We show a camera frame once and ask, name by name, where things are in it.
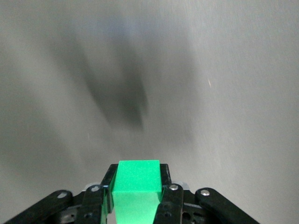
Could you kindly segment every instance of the black metal bracket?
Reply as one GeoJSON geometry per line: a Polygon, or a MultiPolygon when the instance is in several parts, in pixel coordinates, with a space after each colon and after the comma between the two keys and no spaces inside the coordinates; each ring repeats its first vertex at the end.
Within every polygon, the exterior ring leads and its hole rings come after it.
{"type": "MultiPolygon", "coordinates": [[[[76,196],[55,191],[5,224],[107,224],[117,167],[110,165],[100,184],[76,196]]],[[[160,172],[163,196],[153,224],[258,224],[216,190],[203,188],[193,194],[171,182],[167,164],[160,164],[160,172]]]]}

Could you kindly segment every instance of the green block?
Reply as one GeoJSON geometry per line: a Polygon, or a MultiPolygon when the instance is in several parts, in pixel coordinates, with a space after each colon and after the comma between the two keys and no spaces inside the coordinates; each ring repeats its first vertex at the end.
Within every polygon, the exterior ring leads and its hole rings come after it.
{"type": "Polygon", "coordinates": [[[117,224],[152,224],[162,198],[160,161],[120,161],[112,196],[117,224]]]}

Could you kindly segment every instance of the metal screw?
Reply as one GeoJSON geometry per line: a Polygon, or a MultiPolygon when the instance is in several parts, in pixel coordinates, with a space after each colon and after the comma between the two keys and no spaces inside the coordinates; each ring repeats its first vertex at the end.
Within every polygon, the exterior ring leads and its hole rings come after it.
{"type": "Polygon", "coordinates": [[[62,192],[57,196],[57,198],[64,198],[65,196],[67,196],[67,194],[65,192],[62,192]]]}
{"type": "Polygon", "coordinates": [[[176,184],[172,184],[172,185],[170,185],[169,189],[170,190],[177,190],[178,186],[176,184]]]}
{"type": "Polygon", "coordinates": [[[98,191],[100,188],[96,185],[96,186],[94,186],[91,190],[92,190],[92,192],[95,192],[95,191],[98,191]]]}
{"type": "Polygon", "coordinates": [[[201,190],[200,194],[203,195],[203,196],[209,196],[210,192],[208,190],[201,190]]]}

